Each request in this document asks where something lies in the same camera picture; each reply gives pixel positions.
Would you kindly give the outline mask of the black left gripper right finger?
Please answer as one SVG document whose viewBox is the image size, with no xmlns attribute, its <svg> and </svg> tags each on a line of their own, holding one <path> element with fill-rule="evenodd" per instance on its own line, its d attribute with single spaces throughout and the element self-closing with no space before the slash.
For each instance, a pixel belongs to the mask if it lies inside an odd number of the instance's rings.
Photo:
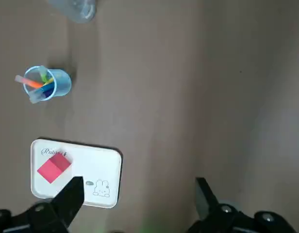
<svg viewBox="0 0 299 233">
<path fill-rule="evenodd" d="M 221 203 L 205 178 L 195 179 L 196 210 L 199 215 L 189 233 L 295 233 L 281 215 L 259 211 L 249 217 L 234 206 Z"/>
</svg>

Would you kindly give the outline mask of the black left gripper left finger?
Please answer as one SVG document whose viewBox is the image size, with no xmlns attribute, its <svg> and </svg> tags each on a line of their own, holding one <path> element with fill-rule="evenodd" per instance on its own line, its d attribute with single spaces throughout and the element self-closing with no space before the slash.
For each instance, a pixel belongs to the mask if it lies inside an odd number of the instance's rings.
<svg viewBox="0 0 299 233">
<path fill-rule="evenodd" d="M 38 202 L 17 216 L 0 209 L 0 233 L 67 233 L 83 203 L 83 177 L 75 176 L 54 198 Z"/>
</svg>

